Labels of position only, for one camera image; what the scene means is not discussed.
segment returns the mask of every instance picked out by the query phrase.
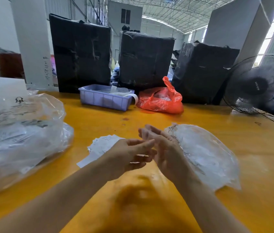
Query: clear plastic bag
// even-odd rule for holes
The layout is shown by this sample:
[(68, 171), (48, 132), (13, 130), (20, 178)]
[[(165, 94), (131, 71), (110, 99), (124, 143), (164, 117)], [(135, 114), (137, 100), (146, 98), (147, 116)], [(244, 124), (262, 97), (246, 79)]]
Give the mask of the clear plastic bag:
[(163, 81), (166, 87), (156, 87), (141, 91), (138, 95), (137, 106), (145, 110), (153, 110), (170, 114), (183, 112), (182, 96), (171, 85), (165, 76)]
[(217, 137), (195, 125), (173, 125), (165, 132), (176, 138), (201, 181), (213, 191), (227, 185), (240, 189), (235, 154)]
[(63, 103), (48, 94), (0, 111), (0, 190), (53, 160), (72, 141)]

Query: black package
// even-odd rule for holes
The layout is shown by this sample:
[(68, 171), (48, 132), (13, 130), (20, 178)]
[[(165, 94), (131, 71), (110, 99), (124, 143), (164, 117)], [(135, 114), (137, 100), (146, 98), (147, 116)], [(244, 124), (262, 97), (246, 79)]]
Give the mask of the black package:
[(163, 87), (174, 48), (174, 38), (144, 33), (120, 33), (120, 77), (118, 86), (141, 91)]
[(60, 92), (79, 93), (90, 84), (109, 85), (111, 28), (50, 14)]
[(182, 102), (212, 104), (238, 54), (238, 49), (227, 46), (182, 44), (171, 82), (182, 95)]

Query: yellow table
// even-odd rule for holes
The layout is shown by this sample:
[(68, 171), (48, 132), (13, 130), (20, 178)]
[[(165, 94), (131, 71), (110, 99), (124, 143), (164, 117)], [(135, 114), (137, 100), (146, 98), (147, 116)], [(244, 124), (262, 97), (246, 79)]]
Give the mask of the yellow table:
[[(77, 171), (76, 163), (88, 155), (86, 147), (93, 139), (108, 134), (137, 138), (137, 129), (145, 124), (164, 129), (176, 122), (207, 129), (236, 154), (242, 190), (224, 187), (216, 195), (252, 232), (274, 232), (274, 122), (261, 115), (230, 115), (224, 106), (185, 105), (182, 115), (134, 105), (120, 112), (81, 105), (76, 94), (51, 94), (65, 104), (65, 122), (75, 129), (73, 144), (54, 162), (0, 192), (0, 218)], [(151, 162), (107, 183), (62, 232), (201, 230), (174, 185)]]

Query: blue plastic crate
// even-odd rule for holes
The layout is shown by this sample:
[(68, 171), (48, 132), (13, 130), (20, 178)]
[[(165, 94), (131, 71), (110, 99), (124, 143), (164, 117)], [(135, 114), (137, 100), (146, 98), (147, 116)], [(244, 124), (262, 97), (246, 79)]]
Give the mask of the blue plastic crate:
[(111, 90), (111, 86), (92, 84), (81, 87), (79, 88), (81, 103), (126, 111), (132, 102), (132, 96), (122, 97), (101, 92), (108, 90)]

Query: hand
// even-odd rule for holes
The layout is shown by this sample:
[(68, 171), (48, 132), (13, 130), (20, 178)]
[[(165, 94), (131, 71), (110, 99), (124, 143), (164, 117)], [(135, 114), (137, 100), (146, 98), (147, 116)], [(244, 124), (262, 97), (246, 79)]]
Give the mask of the hand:
[(174, 185), (184, 179), (197, 178), (176, 139), (151, 125), (139, 128), (138, 132), (139, 137), (143, 140), (155, 140), (155, 149), (158, 153), (154, 157), (154, 161), (164, 176)]
[(152, 161), (157, 153), (151, 149), (154, 140), (121, 139), (99, 158), (106, 168), (108, 180), (114, 180), (127, 171), (142, 168)]

